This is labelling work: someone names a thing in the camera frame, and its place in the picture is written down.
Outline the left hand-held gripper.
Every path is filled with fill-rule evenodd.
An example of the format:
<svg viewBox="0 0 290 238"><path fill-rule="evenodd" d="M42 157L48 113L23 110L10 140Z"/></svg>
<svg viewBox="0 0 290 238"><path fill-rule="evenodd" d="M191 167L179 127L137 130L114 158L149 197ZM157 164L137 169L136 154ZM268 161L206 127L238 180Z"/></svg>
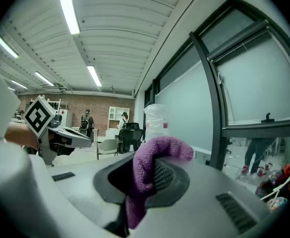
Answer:
<svg viewBox="0 0 290 238"><path fill-rule="evenodd" d="M86 135L61 125L61 115L42 96L32 102L23 119L36 135L38 155L48 166L53 164L57 155L69 156L75 148L87 148L92 144ZM59 145L57 152L51 149L50 143Z"/></svg>

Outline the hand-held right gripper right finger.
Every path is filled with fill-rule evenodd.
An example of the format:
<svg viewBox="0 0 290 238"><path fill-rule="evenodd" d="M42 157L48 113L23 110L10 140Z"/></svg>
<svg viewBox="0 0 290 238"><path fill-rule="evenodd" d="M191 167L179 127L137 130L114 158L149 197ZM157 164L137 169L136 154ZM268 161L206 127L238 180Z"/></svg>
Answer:
<svg viewBox="0 0 290 238"><path fill-rule="evenodd" d="M221 171L197 161L158 158L170 168L169 187L146 201L132 238L259 238L269 211L264 202Z"/></svg>

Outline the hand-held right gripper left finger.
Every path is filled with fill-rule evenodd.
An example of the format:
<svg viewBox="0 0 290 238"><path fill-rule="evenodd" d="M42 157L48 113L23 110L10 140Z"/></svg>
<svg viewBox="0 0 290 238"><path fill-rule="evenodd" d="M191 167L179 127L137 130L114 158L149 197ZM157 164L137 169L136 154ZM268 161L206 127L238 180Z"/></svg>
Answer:
<svg viewBox="0 0 290 238"><path fill-rule="evenodd" d="M31 218L32 238L129 236L125 195L129 190L133 153L100 161L47 167L30 156L38 209Z"/></svg>

